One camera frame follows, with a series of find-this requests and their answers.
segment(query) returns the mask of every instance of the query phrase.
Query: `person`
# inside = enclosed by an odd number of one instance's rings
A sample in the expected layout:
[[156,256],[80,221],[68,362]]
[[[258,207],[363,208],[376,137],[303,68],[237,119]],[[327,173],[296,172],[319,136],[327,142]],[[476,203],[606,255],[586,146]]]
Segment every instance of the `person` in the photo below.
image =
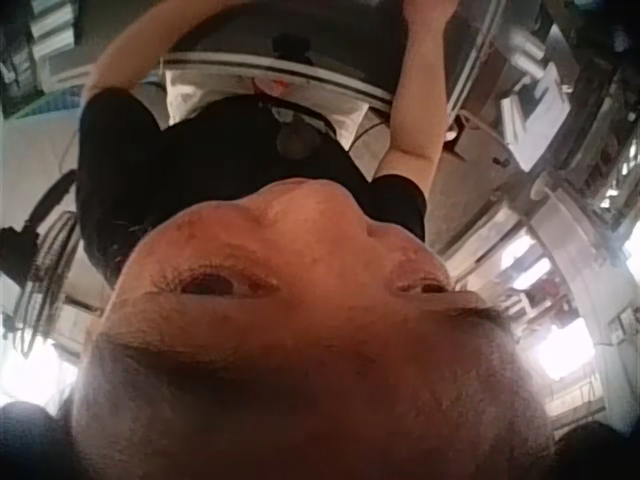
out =
[[77,468],[538,478],[550,434],[509,329],[424,244],[456,0],[404,1],[391,143],[371,182],[335,125],[286,98],[219,98],[161,130],[130,93],[240,3],[164,0],[86,87],[78,211],[114,289],[65,422]]

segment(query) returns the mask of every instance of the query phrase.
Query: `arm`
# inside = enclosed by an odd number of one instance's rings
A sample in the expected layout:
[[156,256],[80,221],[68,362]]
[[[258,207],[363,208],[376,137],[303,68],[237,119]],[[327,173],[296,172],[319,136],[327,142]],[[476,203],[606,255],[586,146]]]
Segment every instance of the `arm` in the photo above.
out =
[[447,129],[444,30],[457,0],[405,0],[409,38],[391,109],[391,145],[375,176],[400,175],[428,197]]
[[160,58],[207,18],[243,0],[163,0],[127,28],[98,59],[84,91],[85,103],[102,89],[130,90]]

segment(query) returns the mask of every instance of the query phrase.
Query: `hand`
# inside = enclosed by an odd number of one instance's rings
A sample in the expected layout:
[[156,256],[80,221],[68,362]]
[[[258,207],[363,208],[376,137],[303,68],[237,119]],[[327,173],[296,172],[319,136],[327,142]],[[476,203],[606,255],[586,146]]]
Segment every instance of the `hand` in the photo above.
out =
[[457,8],[458,0],[404,0],[404,16],[410,31],[434,28],[444,30]]

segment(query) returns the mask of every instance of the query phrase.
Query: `black shirt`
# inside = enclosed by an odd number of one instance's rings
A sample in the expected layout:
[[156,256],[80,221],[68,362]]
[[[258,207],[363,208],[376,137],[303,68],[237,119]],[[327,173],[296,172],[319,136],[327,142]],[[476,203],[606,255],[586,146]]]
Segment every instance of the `black shirt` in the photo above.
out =
[[397,175],[369,183],[340,143],[315,127],[313,149],[304,158],[288,158],[279,139],[290,124],[276,109],[331,128],[304,107],[258,95],[219,100],[165,130],[124,90],[104,90],[87,103],[77,204],[89,260],[109,283],[140,239],[180,211],[237,200],[287,178],[337,182],[370,218],[400,225],[424,241],[427,204],[415,183]]

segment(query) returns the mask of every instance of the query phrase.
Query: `sleeve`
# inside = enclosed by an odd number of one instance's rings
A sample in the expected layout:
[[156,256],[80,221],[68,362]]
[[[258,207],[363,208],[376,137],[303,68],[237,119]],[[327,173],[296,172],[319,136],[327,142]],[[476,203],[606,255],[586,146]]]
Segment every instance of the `sleeve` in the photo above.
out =
[[103,90],[84,107],[76,203],[87,256],[110,283],[139,239],[127,232],[144,225],[160,141],[152,113],[128,91]]
[[426,240],[427,200],[418,185],[400,175],[383,175],[371,182],[371,189],[374,220],[393,223]]

